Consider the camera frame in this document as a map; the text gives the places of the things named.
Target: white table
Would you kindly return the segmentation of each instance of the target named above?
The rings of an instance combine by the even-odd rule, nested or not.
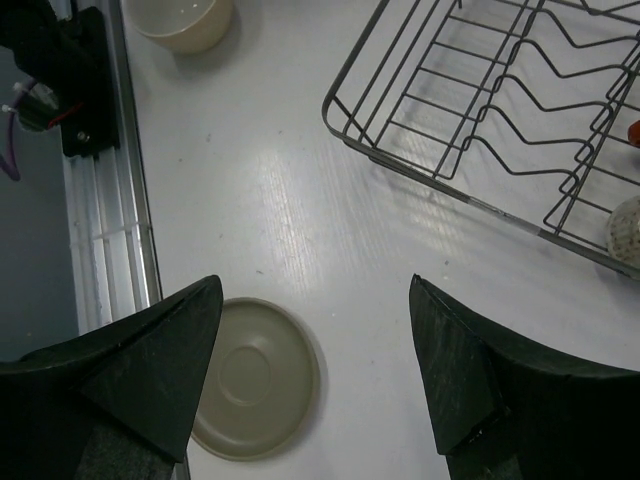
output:
[[[227,38],[175,58],[128,46],[164,293],[216,273],[226,298],[298,315],[321,346],[317,418],[286,453],[204,479],[441,480],[408,309],[418,273],[565,352],[640,369],[640,288],[374,166],[322,124],[376,0],[237,0]]]

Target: wire dish rack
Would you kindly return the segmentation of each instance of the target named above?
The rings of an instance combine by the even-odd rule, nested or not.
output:
[[[323,104],[375,163],[625,275],[640,1],[382,0]]]

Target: purple cable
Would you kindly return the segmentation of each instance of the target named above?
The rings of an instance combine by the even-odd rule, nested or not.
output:
[[[25,89],[20,92],[20,94],[16,97],[11,108],[13,110],[17,109],[22,103],[24,97],[29,95],[33,87],[38,84],[37,81],[31,79],[25,86]],[[6,173],[11,180],[14,182],[20,181],[20,172],[18,171],[18,165],[16,164],[16,154],[13,149],[13,128],[16,121],[16,114],[14,111],[9,113],[9,123],[7,126],[7,160],[0,154],[0,168],[4,173]]]

